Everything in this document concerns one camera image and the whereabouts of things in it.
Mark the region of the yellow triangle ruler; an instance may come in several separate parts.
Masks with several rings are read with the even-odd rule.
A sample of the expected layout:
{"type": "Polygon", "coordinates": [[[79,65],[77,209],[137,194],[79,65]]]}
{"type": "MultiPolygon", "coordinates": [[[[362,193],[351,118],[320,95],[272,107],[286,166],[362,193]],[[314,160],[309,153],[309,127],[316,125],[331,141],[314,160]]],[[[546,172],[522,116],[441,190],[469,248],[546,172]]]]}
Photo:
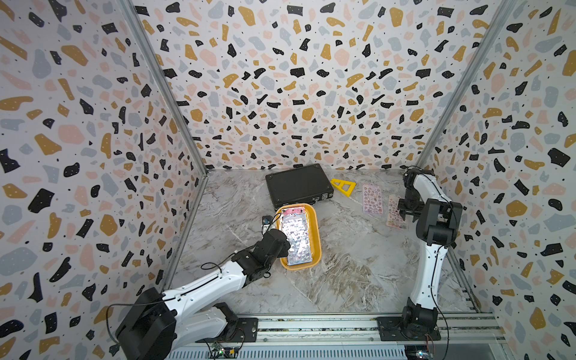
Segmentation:
{"type": "Polygon", "coordinates": [[[351,197],[356,188],[356,183],[354,181],[333,178],[330,183],[334,189],[338,190],[346,197],[351,197]]]}

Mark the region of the pink sticker sheet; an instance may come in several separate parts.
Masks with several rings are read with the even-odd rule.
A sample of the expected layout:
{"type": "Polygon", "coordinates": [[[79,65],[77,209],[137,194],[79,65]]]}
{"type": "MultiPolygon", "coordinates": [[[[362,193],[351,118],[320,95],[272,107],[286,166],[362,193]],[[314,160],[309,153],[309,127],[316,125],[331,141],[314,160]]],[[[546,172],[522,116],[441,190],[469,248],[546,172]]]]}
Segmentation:
{"type": "Polygon", "coordinates": [[[398,203],[401,198],[398,195],[391,194],[388,198],[388,214],[386,225],[397,229],[406,229],[406,221],[401,217],[398,203]]]}
{"type": "Polygon", "coordinates": [[[383,214],[382,189],[375,184],[363,184],[362,187],[363,212],[369,215],[383,214]]]}

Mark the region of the holographic sticker sheet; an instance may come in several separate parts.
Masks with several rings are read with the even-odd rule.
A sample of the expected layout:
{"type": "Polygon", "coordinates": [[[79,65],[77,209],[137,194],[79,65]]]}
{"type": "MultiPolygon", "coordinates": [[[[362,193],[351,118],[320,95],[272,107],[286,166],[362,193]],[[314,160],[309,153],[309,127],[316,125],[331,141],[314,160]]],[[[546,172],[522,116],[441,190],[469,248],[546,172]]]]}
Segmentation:
{"type": "Polygon", "coordinates": [[[286,208],[280,216],[280,231],[282,231],[290,248],[286,257],[288,266],[297,266],[312,262],[310,244],[310,226],[306,208],[303,206],[286,208]]]}

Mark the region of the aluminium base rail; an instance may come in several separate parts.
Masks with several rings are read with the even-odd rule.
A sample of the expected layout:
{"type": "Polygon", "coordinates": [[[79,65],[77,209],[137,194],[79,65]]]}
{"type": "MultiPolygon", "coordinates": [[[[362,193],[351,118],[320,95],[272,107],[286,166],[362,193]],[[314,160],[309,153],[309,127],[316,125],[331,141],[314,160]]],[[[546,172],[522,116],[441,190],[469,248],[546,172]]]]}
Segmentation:
{"type": "Polygon", "coordinates": [[[387,314],[242,315],[229,340],[162,345],[151,359],[512,359],[496,320],[449,313],[409,336],[387,314]]]}

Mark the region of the black briefcase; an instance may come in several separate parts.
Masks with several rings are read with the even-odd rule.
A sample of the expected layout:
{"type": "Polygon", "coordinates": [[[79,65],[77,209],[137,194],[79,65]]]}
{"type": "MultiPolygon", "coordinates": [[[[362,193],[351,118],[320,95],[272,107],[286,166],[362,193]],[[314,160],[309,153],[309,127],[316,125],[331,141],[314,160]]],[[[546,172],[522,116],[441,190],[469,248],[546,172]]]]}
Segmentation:
{"type": "Polygon", "coordinates": [[[333,197],[334,188],[319,164],[307,165],[265,176],[275,210],[305,203],[313,205],[333,197]]]}

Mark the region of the yellow storage tray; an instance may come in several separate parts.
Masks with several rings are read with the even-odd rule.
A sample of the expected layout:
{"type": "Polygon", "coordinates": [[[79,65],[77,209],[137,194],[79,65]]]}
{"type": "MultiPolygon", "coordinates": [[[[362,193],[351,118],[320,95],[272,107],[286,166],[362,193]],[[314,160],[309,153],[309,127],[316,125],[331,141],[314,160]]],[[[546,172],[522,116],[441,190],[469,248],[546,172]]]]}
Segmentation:
{"type": "Polygon", "coordinates": [[[300,207],[303,206],[306,208],[306,213],[308,216],[308,223],[310,226],[310,247],[311,247],[311,251],[312,251],[312,262],[309,263],[305,263],[305,264],[301,264],[301,265],[294,265],[294,266],[288,266],[287,265],[287,258],[281,258],[280,262],[282,264],[282,266],[290,271],[298,271],[298,270],[303,270],[303,269],[309,269],[311,267],[314,267],[315,265],[317,265],[321,258],[322,258],[322,247],[321,247],[321,241],[320,241],[320,231],[319,231],[319,227],[318,227],[318,222],[317,222],[317,214],[314,210],[314,208],[311,205],[308,204],[304,204],[304,203],[300,203],[300,204],[293,204],[293,205],[285,205],[281,208],[279,208],[279,210],[277,210],[276,213],[276,220],[274,222],[274,227],[278,230],[280,230],[280,217],[282,215],[282,211],[288,208],[292,208],[292,207],[300,207]]]}

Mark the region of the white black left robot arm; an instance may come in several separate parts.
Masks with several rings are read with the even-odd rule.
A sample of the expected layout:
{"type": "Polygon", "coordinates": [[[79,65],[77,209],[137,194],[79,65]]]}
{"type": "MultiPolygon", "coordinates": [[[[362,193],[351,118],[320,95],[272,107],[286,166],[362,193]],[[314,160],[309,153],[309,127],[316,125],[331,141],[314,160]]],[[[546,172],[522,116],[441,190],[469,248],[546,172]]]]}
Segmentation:
{"type": "Polygon", "coordinates": [[[286,235],[270,229],[204,277],[166,292],[148,289],[128,305],[115,340],[127,359],[165,359],[199,341],[246,341],[242,321],[220,299],[268,277],[274,262],[289,250],[286,235]]]}

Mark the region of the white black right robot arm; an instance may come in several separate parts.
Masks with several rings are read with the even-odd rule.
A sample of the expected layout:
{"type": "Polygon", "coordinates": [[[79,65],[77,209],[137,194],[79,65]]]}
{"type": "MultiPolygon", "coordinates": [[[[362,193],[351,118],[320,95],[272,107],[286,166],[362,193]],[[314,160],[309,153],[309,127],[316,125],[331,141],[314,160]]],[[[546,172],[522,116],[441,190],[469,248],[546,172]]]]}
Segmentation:
{"type": "Polygon", "coordinates": [[[420,240],[418,273],[414,288],[403,308],[400,331],[408,338],[431,337],[438,340],[438,289],[443,261],[455,243],[463,206],[440,188],[434,172],[410,166],[403,174],[404,197],[397,210],[402,219],[410,216],[420,240]]]}

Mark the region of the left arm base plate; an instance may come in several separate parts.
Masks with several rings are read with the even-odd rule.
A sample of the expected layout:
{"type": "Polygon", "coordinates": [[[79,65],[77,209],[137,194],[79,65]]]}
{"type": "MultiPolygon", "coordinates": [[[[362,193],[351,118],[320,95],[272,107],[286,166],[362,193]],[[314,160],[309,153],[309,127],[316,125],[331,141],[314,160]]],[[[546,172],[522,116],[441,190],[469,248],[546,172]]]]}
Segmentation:
{"type": "Polygon", "coordinates": [[[226,325],[216,337],[204,338],[208,342],[255,343],[259,320],[256,317],[239,318],[234,324],[226,325]]]}

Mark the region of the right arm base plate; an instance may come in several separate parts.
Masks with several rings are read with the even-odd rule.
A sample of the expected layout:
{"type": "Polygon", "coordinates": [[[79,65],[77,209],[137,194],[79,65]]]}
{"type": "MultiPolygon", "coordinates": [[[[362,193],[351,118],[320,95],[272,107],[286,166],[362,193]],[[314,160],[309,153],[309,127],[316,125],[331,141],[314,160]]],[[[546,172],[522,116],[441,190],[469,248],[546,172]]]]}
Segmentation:
{"type": "Polygon", "coordinates": [[[441,339],[440,331],[436,326],[427,328],[413,323],[404,325],[401,316],[379,316],[376,318],[376,323],[381,341],[439,341],[441,339]]]}

